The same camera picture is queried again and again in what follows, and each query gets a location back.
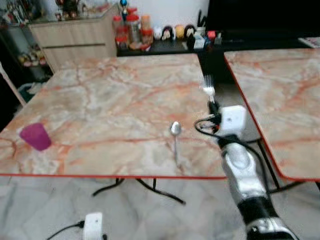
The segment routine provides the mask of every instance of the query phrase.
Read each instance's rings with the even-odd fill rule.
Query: metal fork
[[[210,102],[214,103],[215,102],[215,87],[214,87],[214,79],[212,78],[211,75],[205,75],[204,76],[204,82],[203,85],[201,86],[203,91],[209,96]]]

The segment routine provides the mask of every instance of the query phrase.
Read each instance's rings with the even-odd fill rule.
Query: spoon
[[[170,127],[170,133],[174,136],[174,160],[175,163],[178,164],[178,150],[177,150],[177,142],[178,136],[181,134],[181,124],[178,121],[172,123]]]

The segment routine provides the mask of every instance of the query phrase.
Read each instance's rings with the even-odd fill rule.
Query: pink cup
[[[24,127],[19,136],[38,151],[45,150],[51,145],[50,137],[39,122]]]

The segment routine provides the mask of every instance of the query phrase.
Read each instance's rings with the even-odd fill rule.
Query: white wall
[[[128,0],[129,5],[138,8],[138,14],[148,14],[152,26],[164,27],[178,24],[197,26],[198,13],[207,15],[210,0]]]

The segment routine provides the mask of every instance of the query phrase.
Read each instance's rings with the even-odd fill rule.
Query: marble table
[[[222,179],[219,147],[193,126],[208,111],[202,80],[195,54],[70,61],[0,133],[0,174]],[[18,135],[37,122],[53,142],[43,152]]]
[[[319,182],[320,50],[224,55],[279,174]]]

